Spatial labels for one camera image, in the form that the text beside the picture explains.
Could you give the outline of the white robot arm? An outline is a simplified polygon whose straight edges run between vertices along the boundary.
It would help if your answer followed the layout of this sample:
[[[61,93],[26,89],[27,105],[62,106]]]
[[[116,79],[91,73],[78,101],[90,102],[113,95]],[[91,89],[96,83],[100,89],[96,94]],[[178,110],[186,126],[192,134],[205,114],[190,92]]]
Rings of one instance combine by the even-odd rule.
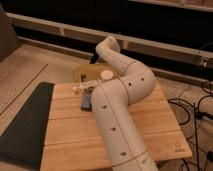
[[[92,110],[101,131],[113,171],[158,171],[128,111],[128,106],[151,94],[155,76],[145,64],[120,53],[108,36],[96,46],[97,54],[121,74],[97,86]]]

